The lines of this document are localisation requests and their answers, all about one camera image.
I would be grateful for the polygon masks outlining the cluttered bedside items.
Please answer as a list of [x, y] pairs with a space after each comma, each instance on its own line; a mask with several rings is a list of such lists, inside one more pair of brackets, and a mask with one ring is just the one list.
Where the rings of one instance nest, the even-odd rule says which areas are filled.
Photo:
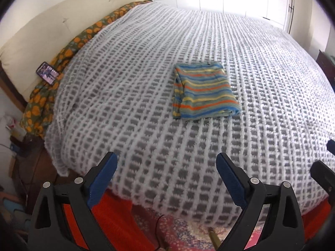
[[11, 137], [10, 140], [12, 156], [5, 174], [13, 182], [15, 193], [10, 194], [1, 188], [1, 217], [26, 239], [42, 185], [46, 181], [54, 184], [57, 172], [41, 138], [25, 138], [20, 142]]

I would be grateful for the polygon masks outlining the dark wooden side furniture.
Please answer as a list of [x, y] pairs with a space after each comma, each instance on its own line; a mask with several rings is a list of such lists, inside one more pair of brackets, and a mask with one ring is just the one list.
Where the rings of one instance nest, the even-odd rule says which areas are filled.
[[319, 50], [317, 59], [317, 64], [321, 67], [322, 71], [326, 75], [332, 89], [335, 89], [335, 58]]

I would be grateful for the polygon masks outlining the cream padded headboard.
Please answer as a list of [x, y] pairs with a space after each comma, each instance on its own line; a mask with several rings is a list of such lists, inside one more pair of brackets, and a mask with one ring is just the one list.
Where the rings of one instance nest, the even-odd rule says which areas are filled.
[[144, 0], [65, 0], [30, 20], [1, 48], [1, 64], [25, 101], [40, 82], [42, 62], [50, 62], [80, 32], [123, 5]]

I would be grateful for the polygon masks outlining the white grey checkered blanket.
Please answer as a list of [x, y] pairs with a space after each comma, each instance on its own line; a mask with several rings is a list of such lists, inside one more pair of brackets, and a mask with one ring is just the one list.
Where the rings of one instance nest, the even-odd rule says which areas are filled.
[[326, 192], [309, 174], [334, 167], [334, 91], [285, 31], [259, 20], [160, 3], [136, 6], [73, 57], [45, 147], [61, 176], [117, 155], [112, 191], [206, 225], [239, 215], [216, 157], [265, 184], [288, 181], [302, 213]]

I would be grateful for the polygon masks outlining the smartphone with lit screen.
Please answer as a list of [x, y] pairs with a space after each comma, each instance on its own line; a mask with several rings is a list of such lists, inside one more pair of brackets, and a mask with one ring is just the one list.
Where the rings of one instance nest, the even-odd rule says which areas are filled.
[[43, 62], [36, 70], [36, 74], [49, 85], [53, 85], [60, 74], [47, 62]]

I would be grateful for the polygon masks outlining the colourful striped knit sweater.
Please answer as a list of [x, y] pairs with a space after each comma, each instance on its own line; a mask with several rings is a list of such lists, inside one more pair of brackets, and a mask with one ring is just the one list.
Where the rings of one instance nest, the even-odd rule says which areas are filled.
[[173, 111], [175, 119], [232, 117], [240, 105], [219, 62], [174, 66]]

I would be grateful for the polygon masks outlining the red patterned floor rug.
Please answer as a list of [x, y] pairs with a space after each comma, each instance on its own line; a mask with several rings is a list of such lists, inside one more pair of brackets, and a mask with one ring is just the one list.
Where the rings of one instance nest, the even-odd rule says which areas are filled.
[[162, 215], [139, 205], [132, 207], [132, 214], [141, 231], [159, 250], [215, 250], [210, 233], [223, 241], [231, 230]]

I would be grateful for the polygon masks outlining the orange floral green bedsheet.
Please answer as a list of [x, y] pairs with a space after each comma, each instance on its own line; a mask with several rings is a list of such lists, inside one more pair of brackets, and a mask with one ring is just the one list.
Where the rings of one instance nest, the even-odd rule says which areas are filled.
[[20, 121], [20, 126], [29, 135], [44, 138], [46, 130], [53, 120], [54, 103], [58, 87], [64, 76], [64, 69], [78, 51], [88, 43], [99, 31], [124, 16], [127, 12], [138, 5], [151, 3], [151, 0], [131, 2], [109, 13], [101, 20], [84, 29], [73, 38], [57, 56], [50, 62], [50, 65], [60, 75], [53, 84], [40, 81], [30, 94], [25, 112]]

